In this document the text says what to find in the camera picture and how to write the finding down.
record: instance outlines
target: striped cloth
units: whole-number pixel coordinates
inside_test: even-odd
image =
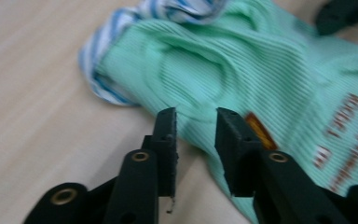
[[[144,0],[137,7],[123,7],[97,29],[78,54],[78,63],[92,91],[115,105],[138,105],[115,81],[96,76],[95,67],[121,34],[140,20],[162,19],[178,23],[207,24],[218,17],[228,0]]]

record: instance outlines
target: ribbed fabric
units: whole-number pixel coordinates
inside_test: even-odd
[[[115,105],[138,105],[136,99],[114,80],[106,80],[95,72],[110,45],[131,25],[141,20],[162,19],[179,23],[206,24],[214,20],[227,0],[144,0],[137,7],[123,7],[112,13],[80,50],[78,62],[92,91]]]
[[[254,112],[322,187],[345,194],[358,184],[358,46],[317,36],[268,0],[233,0],[203,26],[141,21],[97,70],[154,115],[175,106],[179,135],[210,155],[227,195],[213,146],[217,107]],[[232,201],[255,221],[251,200]]]

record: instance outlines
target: wooden table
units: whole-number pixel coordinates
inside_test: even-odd
[[[323,1],[277,3],[311,22]],[[117,175],[124,155],[151,134],[141,107],[94,96],[76,62],[79,48],[124,1],[0,0],[0,223],[22,223],[63,182],[93,189]],[[358,43],[358,25],[340,36]],[[177,203],[160,200],[160,223],[246,223],[211,179],[203,153],[181,141]]]

